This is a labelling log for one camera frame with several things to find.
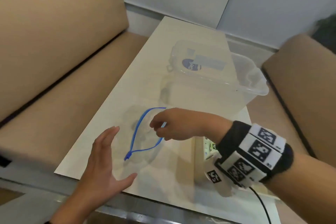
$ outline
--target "white table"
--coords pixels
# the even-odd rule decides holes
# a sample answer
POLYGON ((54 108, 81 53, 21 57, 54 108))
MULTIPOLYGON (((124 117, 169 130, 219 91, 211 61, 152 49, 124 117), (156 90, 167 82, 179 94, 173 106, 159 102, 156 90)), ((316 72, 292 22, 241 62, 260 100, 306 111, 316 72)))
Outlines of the white table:
MULTIPOLYGON (((125 192, 211 216, 243 224, 267 224, 258 199, 244 191, 224 198, 216 191, 194 185, 194 147, 192 140, 165 141, 152 161, 124 162, 132 130, 122 120, 125 111, 137 107, 157 107, 160 83, 166 74, 171 49, 178 40, 192 40, 229 50, 225 34, 219 31, 165 17, 141 49, 55 173, 80 179, 90 155, 92 142, 106 128, 120 125, 113 141, 113 174, 123 179, 133 172, 138 176, 125 192)), ((246 107, 237 120, 250 123, 246 107)), ((280 224, 274 200, 264 198, 273 224, 280 224)))

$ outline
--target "clear plastic container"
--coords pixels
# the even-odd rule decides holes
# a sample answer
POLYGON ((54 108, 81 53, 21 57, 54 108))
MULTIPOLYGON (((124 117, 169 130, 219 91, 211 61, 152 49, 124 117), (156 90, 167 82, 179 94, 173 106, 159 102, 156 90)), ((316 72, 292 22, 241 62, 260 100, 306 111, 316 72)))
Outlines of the clear plastic container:
POLYGON ((163 104, 232 118, 257 95, 267 95, 261 70, 248 57, 229 50, 176 42, 161 85, 163 104))

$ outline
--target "right hand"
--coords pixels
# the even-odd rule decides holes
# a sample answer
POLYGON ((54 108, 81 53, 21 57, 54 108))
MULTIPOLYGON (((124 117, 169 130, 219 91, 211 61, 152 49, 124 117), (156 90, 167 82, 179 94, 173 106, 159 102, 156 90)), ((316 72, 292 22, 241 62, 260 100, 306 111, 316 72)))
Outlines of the right hand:
POLYGON ((154 116, 150 127, 158 137, 186 140, 194 136, 206 136, 219 143, 231 127, 232 122, 221 116, 180 108, 166 109, 154 116))

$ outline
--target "black wrist strap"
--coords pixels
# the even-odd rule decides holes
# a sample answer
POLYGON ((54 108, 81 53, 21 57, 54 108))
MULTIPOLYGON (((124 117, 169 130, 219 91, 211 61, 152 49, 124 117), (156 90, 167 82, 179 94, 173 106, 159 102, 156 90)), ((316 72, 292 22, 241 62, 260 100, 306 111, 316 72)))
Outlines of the black wrist strap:
MULTIPOLYGON (((288 170, 293 163, 294 154, 293 154, 291 146, 288 144, 285 144, 282 150, 278 152, 279 148, 275 147, 274 145, 270 147, 271 144, 270 143, 267 144, 266 141, 260 137, 258 138, 256 136, 256 133, 251 134, 251 130, 253 130, 251 128, 252 128, 251 125, 245 124, 241 121, 234 121, 232 127, 226 133, 224 138, 221 140, 220 143, 216 145, 216 148, 222 156, 221 158, 222 163, 225 162, 225 160, 227 160, 233 154, 239 154, 245 160, 249 161, 255 168, 259 169, 260 171, 266 174, 266 176, 260 180, 260 182, 265 183, 269 179, 271 179, 274 175, 288 170), (250 138, 251 137, 254 138, 256 142, 262 145, 265 145, 266 148, 269 148, 272 151, 274 151, 275 154, 278 154, 279 160, 276 162, 276 164, 273 166, 270 166, 269 164, 265 164, 262 161, 260 161, 260 159, 253 156, 251 154, 250 149, 243 150, 240 147, 240 145, 247 136, 250 138)), ((274 134, 274 132, 272 133, 270 130, 267 130, 261 127, 259 128, 260 128, 260 131, 269 133, 275 139, 277 137, 280 138, 279 136, 274 134)))

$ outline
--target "ziplock bag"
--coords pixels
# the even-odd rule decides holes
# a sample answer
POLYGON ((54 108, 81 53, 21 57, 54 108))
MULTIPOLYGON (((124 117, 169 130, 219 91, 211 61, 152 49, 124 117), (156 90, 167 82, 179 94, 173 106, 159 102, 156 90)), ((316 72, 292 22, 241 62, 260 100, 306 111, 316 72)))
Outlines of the ziplock bag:
POLYGON ((147 151, 158 146, 162 137, 158 138, 156 132, 149 126, 153 117, 161 112, 166 107, 153 107, 147 109, 139 118, 136 124, 134 124, 134 133, 130 145, 130 150, 126 154, 124 161, 129 159, 134 152, 147 151))

